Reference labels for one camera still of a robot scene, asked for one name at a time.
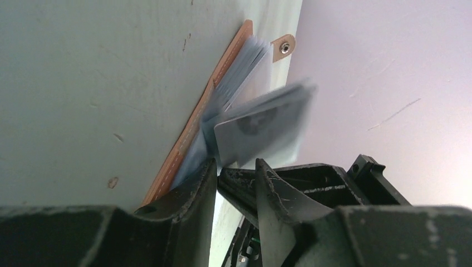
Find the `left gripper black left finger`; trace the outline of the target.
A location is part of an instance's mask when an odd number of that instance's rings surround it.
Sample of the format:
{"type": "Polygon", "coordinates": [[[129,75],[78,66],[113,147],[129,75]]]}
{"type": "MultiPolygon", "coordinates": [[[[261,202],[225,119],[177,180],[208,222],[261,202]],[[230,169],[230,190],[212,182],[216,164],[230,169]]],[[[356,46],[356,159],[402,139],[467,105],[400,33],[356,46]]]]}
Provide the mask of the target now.
{"type": "Polygon", "coordinates": [[[217,190],[209,159],[134,213],[117,206],[1,207],[2,266],[207,266],[217,190]]]}

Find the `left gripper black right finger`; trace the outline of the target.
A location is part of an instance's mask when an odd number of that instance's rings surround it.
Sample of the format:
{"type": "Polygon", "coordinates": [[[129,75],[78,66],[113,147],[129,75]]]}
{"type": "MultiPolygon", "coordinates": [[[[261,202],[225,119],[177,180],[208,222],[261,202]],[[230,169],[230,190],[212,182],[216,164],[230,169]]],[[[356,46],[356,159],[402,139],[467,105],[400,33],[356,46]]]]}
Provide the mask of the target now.
{"type": "Polygon", "coordinates": [[[470,266],[471,210],[459,206],[328,208],[255,162],[263,266],[470,266]]]}

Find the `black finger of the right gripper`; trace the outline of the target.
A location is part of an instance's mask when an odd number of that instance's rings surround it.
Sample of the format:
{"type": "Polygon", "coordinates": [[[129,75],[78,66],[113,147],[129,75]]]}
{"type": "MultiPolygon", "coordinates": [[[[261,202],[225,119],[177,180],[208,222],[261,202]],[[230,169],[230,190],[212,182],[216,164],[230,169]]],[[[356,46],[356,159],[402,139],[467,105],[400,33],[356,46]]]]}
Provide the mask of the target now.
{"type": "MultiPolygon", "coordinates": [[[[308,198],[328,208],[348,205],[409,205],[384,177],[385,166],[372,157],[358,155],[352,166],[307,164],[277,168],[285,182],[308,198]]],[[[255,189],[256,171],[224,168],[218,191],[243,215],[222,266],[262,266],[255,189]]]]}

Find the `brown leather card holder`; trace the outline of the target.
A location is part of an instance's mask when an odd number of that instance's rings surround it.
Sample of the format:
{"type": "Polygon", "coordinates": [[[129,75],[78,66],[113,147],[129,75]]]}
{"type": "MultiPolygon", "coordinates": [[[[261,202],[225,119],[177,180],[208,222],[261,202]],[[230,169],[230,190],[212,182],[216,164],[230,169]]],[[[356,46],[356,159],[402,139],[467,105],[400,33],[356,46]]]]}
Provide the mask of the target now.
{"type": "Polygon", "coordinates": [[[211,120],[238,102],[269,91],[272,65],[290,56],[296,38],[287,33],[271,42],[253,34],[246,19],[227,46],[176,143],[146,193],[143,205],[179,186],[208,158],[216,145],[211,120]]]}

